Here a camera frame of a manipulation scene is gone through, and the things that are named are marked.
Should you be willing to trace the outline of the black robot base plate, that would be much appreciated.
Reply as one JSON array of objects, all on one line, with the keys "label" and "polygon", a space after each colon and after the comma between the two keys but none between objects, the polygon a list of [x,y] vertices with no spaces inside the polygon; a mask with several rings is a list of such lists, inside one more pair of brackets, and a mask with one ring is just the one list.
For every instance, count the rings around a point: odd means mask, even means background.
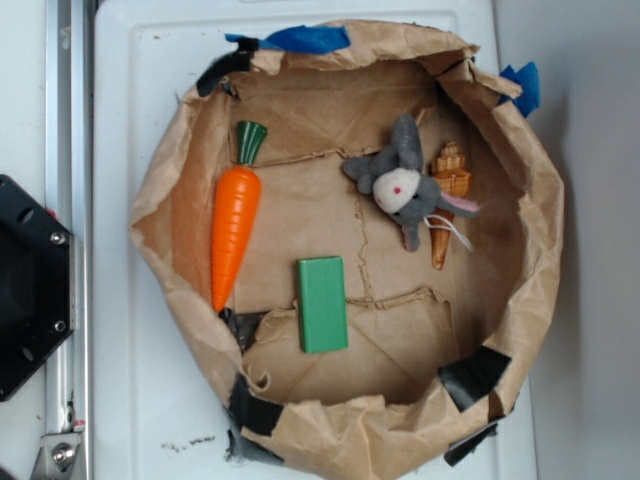
[{"label": "black robot base plate", "polygon": [[72,331],[73,235],[1,176],[1,400],[10,400]]}]

